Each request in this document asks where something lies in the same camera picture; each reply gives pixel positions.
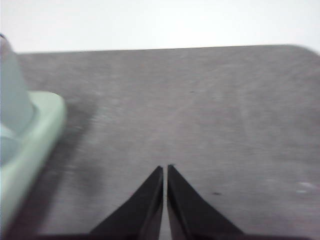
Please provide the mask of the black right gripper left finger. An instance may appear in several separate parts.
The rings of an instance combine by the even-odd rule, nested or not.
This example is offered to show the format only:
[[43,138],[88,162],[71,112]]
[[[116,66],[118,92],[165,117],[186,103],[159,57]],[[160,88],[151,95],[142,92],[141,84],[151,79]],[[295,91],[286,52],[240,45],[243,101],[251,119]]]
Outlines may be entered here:
[[163,191],[164,171],[157,166],[134,194],[90,234],[103,240],[158,240]]

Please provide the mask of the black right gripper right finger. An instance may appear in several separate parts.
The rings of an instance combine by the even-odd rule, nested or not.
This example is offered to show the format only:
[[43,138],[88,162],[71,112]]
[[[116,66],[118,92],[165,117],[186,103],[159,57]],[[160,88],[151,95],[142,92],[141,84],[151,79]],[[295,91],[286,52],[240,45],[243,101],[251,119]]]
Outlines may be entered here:
[[209,205],[173,166],[167,168],[167,209],[174,240],[249,240]]

